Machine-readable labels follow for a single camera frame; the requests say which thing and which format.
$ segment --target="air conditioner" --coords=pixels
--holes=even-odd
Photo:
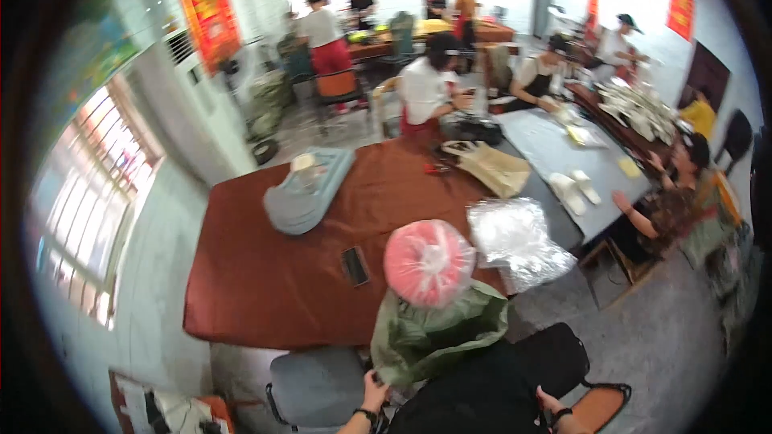
[[[220,78],[207,76],[187,31],[168,34],[129,67],[131,83],[139,83],[167,136],[210,187],[257,169],[241,113]]]

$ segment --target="pink plastic bag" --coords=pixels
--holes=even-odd
[[[472,280],[476,251],[450,223],[424,219],[396,229],[384,271],[394,293],[416,307],[444,307]]]

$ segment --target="white t-shirt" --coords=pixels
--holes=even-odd
[[[338,30],[335,14],[324,7],[300,19],[297,34],[300,37],[308,37],[308,46],[311,48],[322,47],[343,36]]]
[[[627,52],[629,48],[630,45],[624,39],[624,36],[619,34],[619,31],[609,31],[607,34],[603,34],[601,44],[597,47],[596,55],[605,63],[621,66],[628,61],[615,56],[615,54],[617,52]]]
[[[536,79],[536,75],[551,75],[553,77],[550,82],[550,91],[556,94],[563,85],[562,82],[567,72],[566,67],[564,61],[560,61],[554,66],[550,66],[543,63],[538,57],[526,57],[517,69],[515,78],[517,82],[520,82],[525,88]]]
[[[408,123],[425,123],[432,111],[450,101],[447,82],[455,80],[455,73],[437,72],[427,57],[419,57],[402,69],[399,95],[407,106]]]

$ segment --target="orange shirt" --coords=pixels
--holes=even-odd
[[[475,0],[456,0],[456,6],[454,8],[461,13],[461,17],[464,19],[473,19],[475,16],[475,9],[477,8],[477,2]]]

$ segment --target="door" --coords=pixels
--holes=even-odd
[[[552,0],[534,0],[534,19],[531,21],[531,34],[539,39],[545,33],[549,33],[546,28],[550,23],[549,6]]]
[[[724,92],[727,90],[730,74],[727,66],[719,61],[718,57],[697,42],[692,58],[692,67],[689,70],[689,77],[686,79],[682,97],[686,95],[688,88],[697,89],[707,86],[712,95],[710,106],[713,111],[718,112]]]

